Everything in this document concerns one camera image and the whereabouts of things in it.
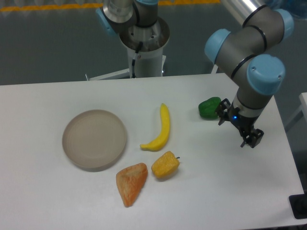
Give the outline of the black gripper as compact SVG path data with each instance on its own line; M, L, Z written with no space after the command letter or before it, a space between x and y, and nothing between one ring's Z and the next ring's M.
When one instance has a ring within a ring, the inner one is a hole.
M234 108L228 99L223 99L215 109L215 114L219 119L218 125L220 126L225 121L230 121L239 130L243 138L240 146L244 147L248 145L254 148L261 142L264 132L260 129L253 128L256 121L255 117L246 117L239 112L240 109L238 107Z

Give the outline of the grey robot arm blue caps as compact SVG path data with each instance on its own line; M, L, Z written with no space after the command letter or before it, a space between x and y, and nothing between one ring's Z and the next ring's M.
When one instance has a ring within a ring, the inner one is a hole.
M214 32L204 52L238 91L232 102L222 100L215 113L220 123L228 121L238 129L244 145L255 147L264 133L254 124L285 77L283 63L266 50L292 34L294 20L288 11L272 10L261 0L224 0L222 4L242 28L234 34L226 29ZM162 76L162 52L170 31L158 16L158 1L106 0L96 15L105 31L119 35L127 49L131 78Z

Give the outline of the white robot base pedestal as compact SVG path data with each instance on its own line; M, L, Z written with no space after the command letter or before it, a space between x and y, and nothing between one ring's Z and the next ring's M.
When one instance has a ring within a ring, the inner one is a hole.
M158 17L150 27L130 27L119 34L120 41L127 50L128 68L92 77L87 80L115 80L127 78L161 77L166 56L163 49L169 41L170 30L167 23Z

